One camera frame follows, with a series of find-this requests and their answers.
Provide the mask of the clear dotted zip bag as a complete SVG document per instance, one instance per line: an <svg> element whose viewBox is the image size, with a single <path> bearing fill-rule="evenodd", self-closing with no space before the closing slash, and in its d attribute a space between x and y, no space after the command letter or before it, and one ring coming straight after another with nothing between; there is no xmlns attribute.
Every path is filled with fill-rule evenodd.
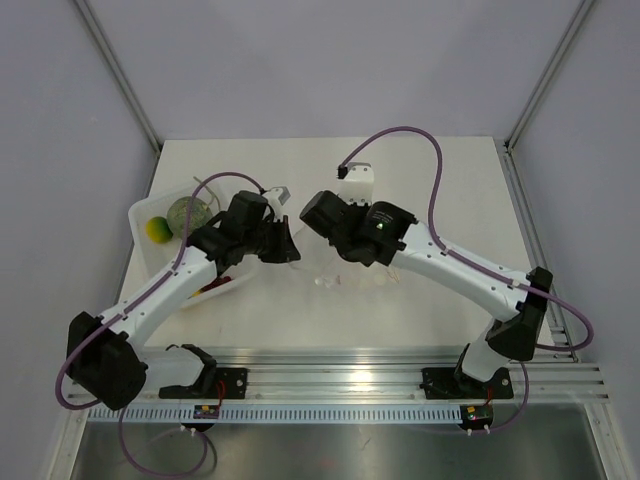
<svg viewBox="0 0 640 480"><path fill-rule="evenodd" d="M343 260L326 239L307 226L302 226L293 235L293 240L301 259L289 266L318 287L360 292L395 287L400 283L400 276L393 267L378 263L366 267Z"/></svg>

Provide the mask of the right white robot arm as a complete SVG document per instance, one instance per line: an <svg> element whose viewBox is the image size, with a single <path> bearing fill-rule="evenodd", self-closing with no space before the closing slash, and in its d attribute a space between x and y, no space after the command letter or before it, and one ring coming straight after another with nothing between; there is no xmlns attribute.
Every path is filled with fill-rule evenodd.
<svg viewBox="0 0 640 480"><path fill-rule="evenodd" d="M533 358L546 314L552 274L540 267L514 278L476 259L464 263L457 251L437 244L428 226L391 203L348 204L330 191L317 193L300 214L345 261L379 263L431 279L471 300L491 316L477 340L466 345L450 374L426 382L430 398L483 398L509 361Z"/></svg>

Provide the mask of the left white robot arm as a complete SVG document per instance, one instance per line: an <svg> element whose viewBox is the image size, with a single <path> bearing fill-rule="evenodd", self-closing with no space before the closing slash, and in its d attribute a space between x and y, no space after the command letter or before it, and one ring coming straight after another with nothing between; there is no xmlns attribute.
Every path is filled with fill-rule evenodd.
<svg viewBox="0 0 640 480"><path fill-rule="evenodd" d="M228 208L190 232L176 258L131 298L98 316L79 313L69 325L58 377L70 378L112 410L128 406L148 378L140 349L191 295L250 255L266 264L299 260L283 212L289 197L285 187L236 193Z"/></svg>

